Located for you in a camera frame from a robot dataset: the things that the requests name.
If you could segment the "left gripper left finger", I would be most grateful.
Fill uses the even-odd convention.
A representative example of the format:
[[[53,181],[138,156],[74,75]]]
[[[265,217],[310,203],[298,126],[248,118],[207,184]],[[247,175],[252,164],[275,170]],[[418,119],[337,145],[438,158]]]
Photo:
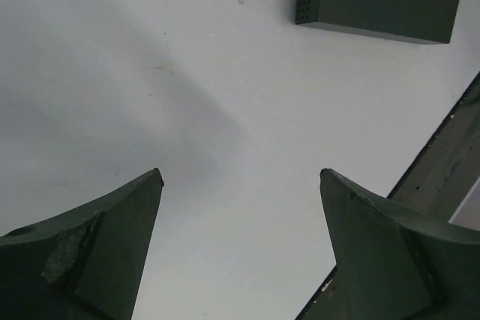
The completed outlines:
[[[1,237],[2,319],[131,319],[164,181],[117,190]]]

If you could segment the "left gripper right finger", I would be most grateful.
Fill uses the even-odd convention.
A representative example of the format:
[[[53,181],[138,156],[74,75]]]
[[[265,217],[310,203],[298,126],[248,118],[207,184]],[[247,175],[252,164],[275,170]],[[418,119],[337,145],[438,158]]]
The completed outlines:
[[[479,232],[320,173],[351,319],[478,319]]]

